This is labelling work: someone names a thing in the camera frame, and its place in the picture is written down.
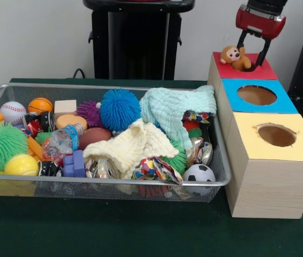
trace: green spiky ball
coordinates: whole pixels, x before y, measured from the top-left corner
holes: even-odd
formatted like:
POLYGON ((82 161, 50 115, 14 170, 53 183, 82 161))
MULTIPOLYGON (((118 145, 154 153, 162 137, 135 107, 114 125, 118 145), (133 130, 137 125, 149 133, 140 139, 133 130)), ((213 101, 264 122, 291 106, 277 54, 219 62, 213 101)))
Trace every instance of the green spiky ball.
POLYGON ((194 128, 188 132, 189 138, 199 138, 203 135, 200 128, 194 128))
POLYGON ((186 150, 181 147, 181 144, 177 141, 171 140, 173 147, 179 150, 179 154, 174 158, 161 157, 162 160, 167 162, 170 166, 172 166, 175 170, 178 171, 181 175, 186 170, 186 150))
POLYGON ((12 124, 0 122, 0 171, 18 154, 27 154, 27 138, 23 131, 12 124))
POLYGON ((38 144, 42 145, 51 136, 52 132, 39 132, 35 137, 38 144))

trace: hole in box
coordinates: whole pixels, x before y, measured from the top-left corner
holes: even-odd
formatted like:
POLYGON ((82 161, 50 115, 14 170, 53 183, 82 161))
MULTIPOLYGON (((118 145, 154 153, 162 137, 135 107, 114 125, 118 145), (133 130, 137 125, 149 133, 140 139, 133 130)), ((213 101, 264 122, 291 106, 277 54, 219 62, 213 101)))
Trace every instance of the hole in box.
POLYGON ((257 130, 263 140, 273 146, 287 147, 295 143, 296 135, 290 129, 276 124, 260 125, 257 130))
POLYGON ((254 105, 270 105, 277 100, 272 90, 255 85, 243 86, 237 90, 237 94, 247 103, 254 105))

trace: purple spiky ball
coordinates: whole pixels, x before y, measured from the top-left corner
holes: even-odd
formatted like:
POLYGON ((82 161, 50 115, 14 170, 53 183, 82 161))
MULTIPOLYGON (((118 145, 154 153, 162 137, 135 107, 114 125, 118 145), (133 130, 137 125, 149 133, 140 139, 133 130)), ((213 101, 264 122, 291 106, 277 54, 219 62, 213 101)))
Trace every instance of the purple spiky ball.
POLYGON ((105 128, 100 118, 100 103, 94 101, 83 102, 77 108, 77 115, 86 119, 88 127, 105 128))

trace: red square panel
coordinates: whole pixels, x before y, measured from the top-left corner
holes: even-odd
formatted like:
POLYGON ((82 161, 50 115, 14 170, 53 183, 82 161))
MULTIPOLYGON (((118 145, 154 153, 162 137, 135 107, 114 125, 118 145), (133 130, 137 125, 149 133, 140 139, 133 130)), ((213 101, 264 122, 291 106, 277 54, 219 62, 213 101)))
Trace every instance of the red square panel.
MULTIPOLYGON (((262 80, 278 80, 274 70, 271 68, 267 59, 264 60, 262 66, 258 66, 255 71, 242 72, 234 70, 229 64, 220 62, 220 52, 213 52, 215 62, 221 79, 262 79, 262 80)), ((258 54, 246 54, 252 63, 256 63, 258 54)))

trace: green tablecloth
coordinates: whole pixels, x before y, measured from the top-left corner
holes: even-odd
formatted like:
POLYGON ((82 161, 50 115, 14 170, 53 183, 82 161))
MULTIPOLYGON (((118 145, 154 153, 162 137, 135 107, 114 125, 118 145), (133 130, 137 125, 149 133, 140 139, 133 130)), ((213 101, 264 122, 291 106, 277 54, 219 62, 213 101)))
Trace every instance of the green tablecloth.
MULTIPOLYGON (((82 79, 12 82, 151 85, 82 79)), ((165 83, 157 85, 204 84, 165 83)), ((223 188, 210 204, 0 197, 0 255, 303 256, 303 218, 231 218, 223 188)))

